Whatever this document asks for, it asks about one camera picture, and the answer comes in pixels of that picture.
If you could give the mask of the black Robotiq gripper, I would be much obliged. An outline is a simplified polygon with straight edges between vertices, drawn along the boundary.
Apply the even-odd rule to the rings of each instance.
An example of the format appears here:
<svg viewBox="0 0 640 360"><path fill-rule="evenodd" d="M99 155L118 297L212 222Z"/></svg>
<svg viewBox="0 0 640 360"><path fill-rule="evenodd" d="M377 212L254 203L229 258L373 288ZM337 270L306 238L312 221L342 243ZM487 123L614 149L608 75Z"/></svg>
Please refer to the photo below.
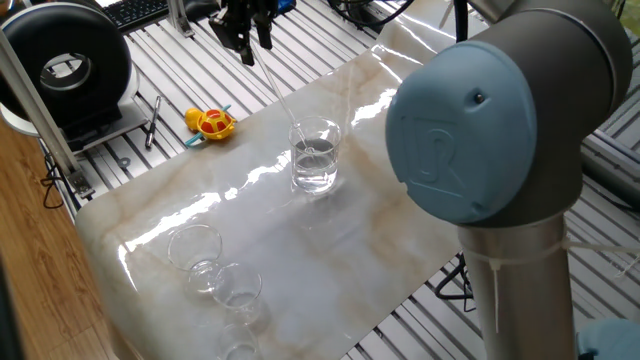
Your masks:
<svg viewBox="0 0 640 360"><path fill-rule="evenodd" d="M278 0L220 0L219 3L228 13L212 16L209 19L210 27L224 47L235 51L243 64L253 66L255 61L250 46L250 26L236 18L252 17L260 46L271 50L272 20L278 12Z"/></svg>

